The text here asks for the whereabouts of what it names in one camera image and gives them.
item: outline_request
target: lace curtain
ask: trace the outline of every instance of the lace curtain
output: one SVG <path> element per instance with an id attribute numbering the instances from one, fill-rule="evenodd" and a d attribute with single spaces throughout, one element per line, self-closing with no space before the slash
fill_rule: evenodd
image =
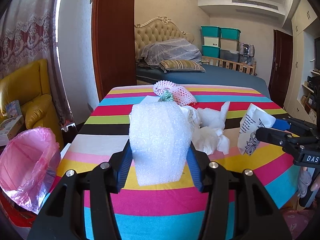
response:
<path id="1" fill-rule="evenodd" d="M 0 20 L 0 79 L 41 58 L 48 61 L 52 101 L 61 125 L 72 121 L 55 39 L 57 0 L 12 0 Z"/>

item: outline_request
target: pink plastic bag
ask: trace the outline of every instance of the pink plastic bag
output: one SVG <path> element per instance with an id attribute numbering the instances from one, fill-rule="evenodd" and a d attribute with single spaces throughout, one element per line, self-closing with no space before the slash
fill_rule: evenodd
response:
<path id="1" fill-rule="evenodd" d="M 0 156 L 0 187 L 19 206 L 37 212 L 56 176 L 59 143 L 49 128 L 18 134 Z"/>

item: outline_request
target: television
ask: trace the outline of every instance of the television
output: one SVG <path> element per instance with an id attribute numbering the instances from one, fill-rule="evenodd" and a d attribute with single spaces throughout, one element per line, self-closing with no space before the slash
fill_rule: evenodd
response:
<path id="1" fill-rule="evenodd" d="M 315 68 L 320 70 L 320 37 L 315 39 Z"/>

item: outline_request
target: silver bolt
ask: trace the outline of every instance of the silver bolt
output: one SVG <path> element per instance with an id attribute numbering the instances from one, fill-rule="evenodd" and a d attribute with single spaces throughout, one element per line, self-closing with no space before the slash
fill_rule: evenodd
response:
<path id="1" fill-rule="evenodd" d="M 219 167 L 219 164 L 216 163 L 216 162 L 210 162 L 210 163 L 209 163 L 209 167 L 212 168 L 212 169 L 216 169 L 216 168 Z"/>
<path id="2" fill-rule="evenodd" d="M 253 175 L 253 171 L 249 170 L 249 169 L 246 169 L 246 170 L 244 170 L 244 174 L 247 175 L 247 176 L 252 176 Z"/>
<path id="3" fill-rule="evenodd" d="M 75 171 L 74 171 L 74 170 L 68 170 L 68 171 L 66 172 L 67 177 L 71 177 L 71 176 L 73 176 L 74 174 L 75 174 Z"/>
<path id="4" fill-rule="evenodd" d="M 108 162 L 105 162 L 105 163 L 101 163 L 101 164 L 100 164 L 100 168 L 103 169 L 103 170 L 104 170 L 104 169 L 107 169 L 107 168 L 109 168 L 109 167 L 110 167 L 110 164 L 109 164 Z"/>

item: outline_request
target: bed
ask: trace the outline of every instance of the bed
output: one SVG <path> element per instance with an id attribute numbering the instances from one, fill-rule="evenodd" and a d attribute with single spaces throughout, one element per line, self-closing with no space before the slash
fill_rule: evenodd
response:
<path id="1" fill-rule="evenodd" d="M 138 57 L 140 49 L 144 46 L 166 41 L 168 39 L 185 38 L 192 43 L 194 36 L 185 33 L 168 17 L 157 17 L 145 24 L 137 24 L 135 28 L 135 55 Z M 203 84 L 203 85 L 225 85 L 249 87 L 270 98 L 266 82 L 257 77 L 241 73 L 232 69 L 202 64 L 205 73 L 202 72 L 168 72 L 164 73 L 161 69 L 151 69 L 146 67 L 136 67 L 137 84 L 155 84 L 159 80 L 168 80 L 178 84 Z"/>

